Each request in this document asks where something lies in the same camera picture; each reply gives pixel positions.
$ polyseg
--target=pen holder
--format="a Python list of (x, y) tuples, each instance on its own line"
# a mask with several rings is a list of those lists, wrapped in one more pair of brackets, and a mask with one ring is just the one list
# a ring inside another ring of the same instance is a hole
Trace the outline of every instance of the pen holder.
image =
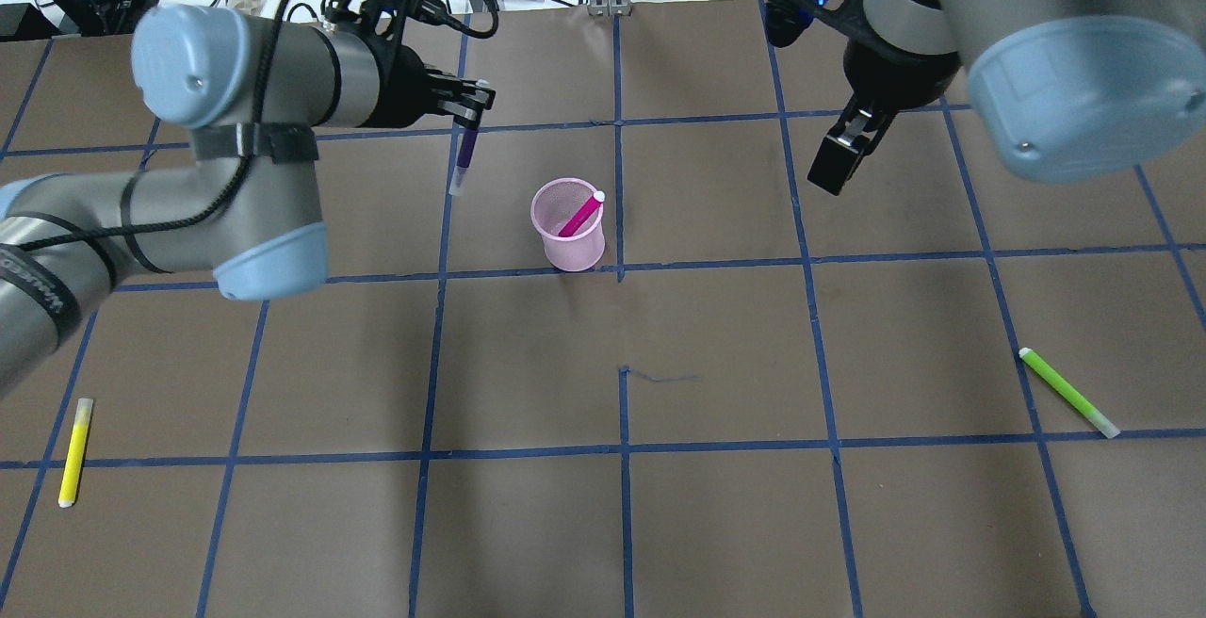
[(544, 241), (544, 255), (557, 269), (581, 272), (595, 267), (603, 257), (603, 206), (591, 214), (573, 237), (557, 235), (595, 192), (595, 186), (585, 180), (561, 177), (540, 187), (532, 197), (532, 225)]

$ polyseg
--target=pink marker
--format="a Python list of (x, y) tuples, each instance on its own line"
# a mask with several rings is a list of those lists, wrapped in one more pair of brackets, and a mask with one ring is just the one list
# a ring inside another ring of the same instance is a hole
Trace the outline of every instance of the pink marker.
[(576, 234), (578, 229), (580, 229), (582, 225), (586, 225), (586, 221), (590, 220), (591, 215), (593, 215), (595, 211), (598, 210), (601, 205), (603, 205), (603, 199), (605, 198), (607, 194), (604, 194), (603, 192), (595, 192), (595, 194), (591, 196), (591, 198), (586, 199), (586, 203), (582, 204), (582, 208), (578, 209), (578, 212), (569, 218), (569, 222), (567, 222), (566, 226), (561, 228), (561, 232), (557, 232), (557, 235), (564, 238), (564, 237), (573, 237), (574, 234)]

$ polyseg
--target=black box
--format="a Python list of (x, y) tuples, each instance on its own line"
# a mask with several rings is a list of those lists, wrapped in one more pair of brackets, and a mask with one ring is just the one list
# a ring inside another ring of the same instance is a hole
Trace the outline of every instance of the black box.
[(58, 33), (57, 27), (29, 4), (0, 5), (0, 41), (35, 41)]

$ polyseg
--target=green marker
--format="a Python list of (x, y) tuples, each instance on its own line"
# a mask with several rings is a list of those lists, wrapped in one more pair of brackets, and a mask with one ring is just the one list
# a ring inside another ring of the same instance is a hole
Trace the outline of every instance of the green marker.
[(1107, 439), (1112, 439), (1118, 436), (1118, 427), (1116, 427), (1108, 418), (1102, 415), (1097, 408), (1089, 403), (1089, 400), (1084, 398), (1084, 395), (1076, 391), (1072, 383), (1069, 383), (1062, 375), (1055, 373), (1055, 369), (1052, 368), (1049, 363), (1043, 361), (1043, 357), (1038, 356), (1038, 352), (1030, 348), (1021, 348), (1018, 350), (1018, 356), (1020, 356), (1021, 361), (1025, 361), (1026, 366), (1029, 366), (1043, 380), (1047, 380), (1047, 384), (1054, 387), (1055, 391), (1059, 392), (1059, 396), (1064, 397), (1067, 400), (1067, 403), (1076, 407), (1076, 409), (1081, 412), (1081, 415), (1083, 415), (1089, 422), (1093, 422), (1093, 426), (1101, 431)]

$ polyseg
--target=yellow marker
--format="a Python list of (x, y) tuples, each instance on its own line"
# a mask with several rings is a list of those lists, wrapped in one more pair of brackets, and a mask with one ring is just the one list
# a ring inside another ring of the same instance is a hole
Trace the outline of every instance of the yellow marker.
[(71, 428), (71, 444), (68, 445), (68, 462), (63, 467), (59, 507), (75, 505), (75, 496), (80, 490), (80, 470), (83, 468), (83, 447), (88, 443), (89, 422), (92, 422), (92, 400), (81, 398), (76, 403), (76, 422)]

